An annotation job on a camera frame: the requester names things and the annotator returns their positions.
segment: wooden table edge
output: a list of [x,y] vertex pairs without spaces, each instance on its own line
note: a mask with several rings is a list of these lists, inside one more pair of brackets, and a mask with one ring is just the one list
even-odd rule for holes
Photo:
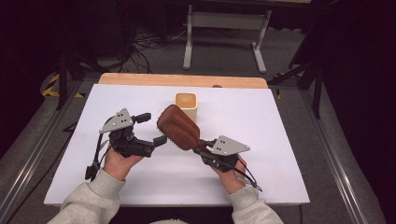
[[213,77],[193,75],[104,73],[99,84],[136,86],[190,86],[223,88],[268,89],[262,77]]

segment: gray sleeve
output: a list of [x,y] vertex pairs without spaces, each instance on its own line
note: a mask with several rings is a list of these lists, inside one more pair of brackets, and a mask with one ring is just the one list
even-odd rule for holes
[[283,223],[277,213],[265,200],[259,199],[259,192],[251,186],[246,186],[230,194],[233,205],[233,222],[239,223]]
[[125,185],[101,170],[91,182],[79,185],[49,223],[108,223],[120,208],[120,190]]

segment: brown leather object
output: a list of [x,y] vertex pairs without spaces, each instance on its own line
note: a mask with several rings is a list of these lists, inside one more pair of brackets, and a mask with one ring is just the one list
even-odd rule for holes
[[166,107],[157,127],[183,150],[201,147],[199,127],[177,105]]

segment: hand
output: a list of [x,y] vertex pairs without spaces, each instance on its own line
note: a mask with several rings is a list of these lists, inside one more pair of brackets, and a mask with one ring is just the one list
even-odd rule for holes
[[[238,157],[239,160],[236,163],[235,168],[244,173],[246,171],[245,166],[247,166],[247,163],[244,161],[244,159],[242,159],[240,155],[238,155]],[[223,173],[222,171],[216,168],[212,167],[212,169],[216,172],[216,174],[219,175],[221,184],[228,191],[229,194],[236,192],[237,190],[243,188],[246,185],[244,182],[237,179],[237,177],[239,178],[244,178],[244,177],[233,170]]]
[[143,157],[132,155],[124,158],[120,153],[116,152],[113,147],[110,147],[105,157],[106,173],[118,180],[125,180],[131,168],[140,162]]

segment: person's right hand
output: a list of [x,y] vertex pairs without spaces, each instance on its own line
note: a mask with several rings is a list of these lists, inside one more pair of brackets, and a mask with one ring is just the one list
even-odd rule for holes
[[[248,165],[240,155],[238,156],[240,161],[236,163],[235,168],[244,173],[246,171],[245,166],[248,167]],[[239,178],[244,178],[244,177],[233,170],[223,173],[222,171],[216,168],[212,167],[212,169],[216,172],[216,174],[219,175],[221,184],[228,191],[229,194],[236,192],[237,190],[243,188],[246,185],[245,182],[242,182],[237,178],[237,177]]]

